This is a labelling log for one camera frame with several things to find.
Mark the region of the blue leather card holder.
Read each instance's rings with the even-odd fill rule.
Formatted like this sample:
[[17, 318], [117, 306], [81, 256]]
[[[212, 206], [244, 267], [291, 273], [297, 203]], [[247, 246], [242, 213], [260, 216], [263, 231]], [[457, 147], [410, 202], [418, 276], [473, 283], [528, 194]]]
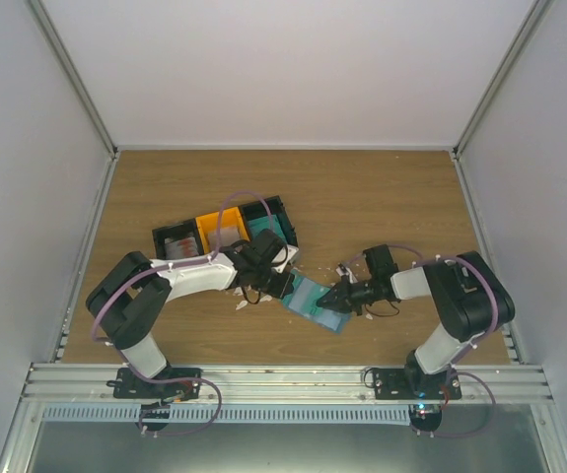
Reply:
[[288, 309], [282, 303], [284, 298], [281, 300], [282, 305], [288, 310], [300, 315], [305, 320], [330, 332], [339, 334], [351, 319], [351, 315], [349, 313], [338, 313], [318, 307], [317, 300], [328, 291], [328, 287], [303, 276], [297, 271], [293, 271], [292, 273], [295, 274], [293, 293], [296, 296], [295, 302], [297, 309]]

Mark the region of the black three-compartment card tray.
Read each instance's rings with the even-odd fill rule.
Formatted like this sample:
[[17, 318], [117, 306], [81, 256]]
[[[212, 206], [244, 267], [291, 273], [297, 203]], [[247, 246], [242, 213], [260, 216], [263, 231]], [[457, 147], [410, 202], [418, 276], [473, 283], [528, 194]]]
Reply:
[[217, 243], [230, 246], [238, 240], [252, 240], [265, 229], [273, 230], [287, 244], [298, 246], [297, 236], [279, 196], [265, 198], [272, 219], [260, 201], [227, 207], [218, 232], [218, 213], [200, 215], [152, 230], [156, 258], [184, 259], [212, 252]]

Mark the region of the teal credit card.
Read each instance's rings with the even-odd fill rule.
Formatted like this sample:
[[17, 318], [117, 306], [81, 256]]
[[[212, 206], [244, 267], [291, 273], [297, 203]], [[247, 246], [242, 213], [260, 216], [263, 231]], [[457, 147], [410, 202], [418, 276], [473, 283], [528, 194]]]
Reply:
[[283, 300], [282, 303], [290, 310], [296, 310], [297, 309], [297, 304], [295, 302], [295, 294], [292, 293], [288, 296], [286, 296]]

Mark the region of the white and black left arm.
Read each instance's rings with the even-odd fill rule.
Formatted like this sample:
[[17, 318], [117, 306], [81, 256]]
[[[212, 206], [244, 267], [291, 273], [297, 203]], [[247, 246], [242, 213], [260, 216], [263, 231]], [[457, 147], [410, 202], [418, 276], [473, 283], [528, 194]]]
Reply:
[[146, 396], [161, 397], [170, 389], [171, 375], [152, 328], [165, 304], [236, 287], [282, 300], [293, 293], [290, 265], [298, 252], [269, 229], [191, 258], [159, 260], [129, 252], [87, 296], [86, 309], [94, 318], [91, 338], [119, 352]]

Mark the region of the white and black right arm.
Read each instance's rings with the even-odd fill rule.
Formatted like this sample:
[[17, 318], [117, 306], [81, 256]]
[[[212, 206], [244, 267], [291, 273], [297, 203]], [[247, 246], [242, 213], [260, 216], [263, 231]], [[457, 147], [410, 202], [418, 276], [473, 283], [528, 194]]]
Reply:
[[342, 275], [317, 306], [359, 314], [363, 306], [380, 301], [429, 297], [439, 325], [404, 365], [404, 387], [414, 398], [425, 399], [447, 383], [452, 366], [515, 317], [511, 295], [476, 251], [415, 262], [407, 270], [398, 269], [387, 244], [363, 255], [370, 278], [353, 282]]

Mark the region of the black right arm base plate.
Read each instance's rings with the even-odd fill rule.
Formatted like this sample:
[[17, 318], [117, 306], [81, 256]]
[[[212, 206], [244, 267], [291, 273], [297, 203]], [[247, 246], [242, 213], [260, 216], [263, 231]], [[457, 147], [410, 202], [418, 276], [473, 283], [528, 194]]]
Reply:
[[446, 372], [411, 374], [405, 368], [371, 368], [371, 383], [377, 400], [460, 400], [461, 387], [447, 379]]

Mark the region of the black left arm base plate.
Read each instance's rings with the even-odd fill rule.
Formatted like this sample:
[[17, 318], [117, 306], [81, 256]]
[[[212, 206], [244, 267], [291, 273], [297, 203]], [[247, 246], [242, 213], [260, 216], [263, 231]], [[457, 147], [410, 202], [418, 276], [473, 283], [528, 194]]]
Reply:
[[199, 397], [201, 375], [201, 369], [168, 368], [157, 377], [163, 383], [156, 383], [140, 378], [130, 368], [121, 368], [106, 386], [116, 399], [191, 400]]

